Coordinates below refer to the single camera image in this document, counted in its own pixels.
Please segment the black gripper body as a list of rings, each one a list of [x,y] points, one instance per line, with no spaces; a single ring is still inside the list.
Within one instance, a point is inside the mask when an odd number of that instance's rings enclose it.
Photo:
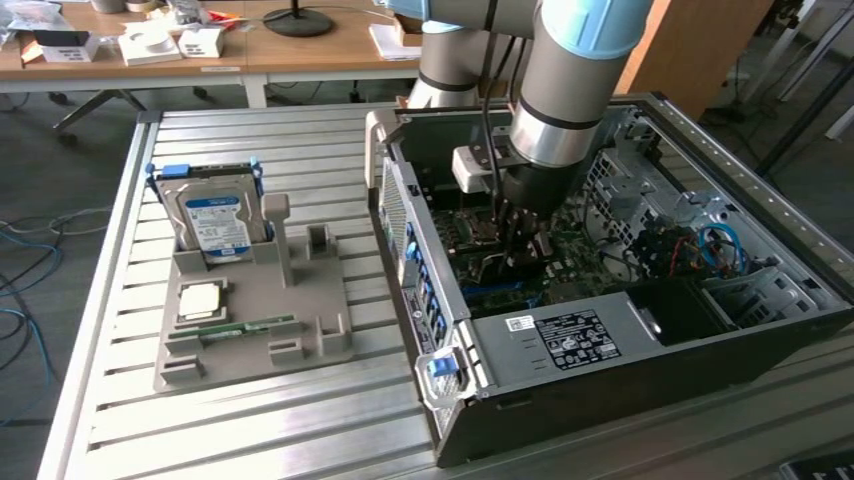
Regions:
[[[579,171],[579,163],[562,168],[526,163],[504,170],[498,197],[498,239],[508,265],[528,265],[546,256],[546,247],[532,246],[532,242],[546,232],[554,212],[578,186]]]

